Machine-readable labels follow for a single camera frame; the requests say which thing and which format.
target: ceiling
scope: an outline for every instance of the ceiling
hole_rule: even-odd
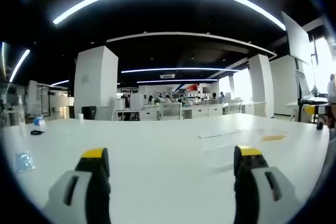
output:
[[[266,17],[232,0],[101,0],[59,25],[53,24],[59,14],[80,1],[5,0],[0,40],[8,44],[5,56],[9,76],[25,49],[31,50],[14,82],[27,84],[36,80],[50,84],[71,79],[78,52],[102,45],[119,57],[119,71],[225,68],[258,53],[248,46],[195,36],[147,36],[106,42],[120,36],[158,31],[210,33],[267,48],[286,35]],[[301,26],[320,16],[310,0],[249,1],[280,20],[283,10]],[[118,80],[123,86],[133,86],[140,80],[157,80],[160,74],[119,73]],[[177,71],[176,77],[203,79],[212,74]]]

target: paper cup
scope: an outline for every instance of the paper cup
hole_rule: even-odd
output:
[[[84,121],[84,115],[82,113],[78,114],[79,121],[83,122]]]

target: black trash bin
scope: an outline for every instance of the black trash bin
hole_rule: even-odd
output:
[[[75,106],[69,106],[69,117],[75,118]]]
[[[96,116],[97,107],[96,106],[87,106],[82,107],[82,114],[86,120],[94,120]]]

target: window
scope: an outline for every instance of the window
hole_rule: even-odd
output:
[[[233,83],[235,87],[235,97],[240,97],[243,100],[252,100],[252,85],[250,72],[246,68],[240,72],[234,73]]]
[[[219,83],[219,92],[223,92],[224,95],[225,93],[231,92],[229,76],[221,78],[218,83]]]
[[[332,60],[328,43],[324,37],[315,40],[316,51],[319,59],[319,65],[316,64],[315,57],[312,57],[312,65],[303,63],[303,71],[306,76],[308,87],[313,89],[316,81],[316,87],[320,93],[328,93],[327,85],[330,81],[330,74],[335,73],[335,63]],[[314,53],[314,43],[310,43],[310,51]]]

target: air conditioning vent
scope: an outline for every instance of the air conditioning vent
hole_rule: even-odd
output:
[[[161,79],[172,79],[172,78],[175,78],[175,75],[174,74],[162,74],[160,75],[160,78]]]

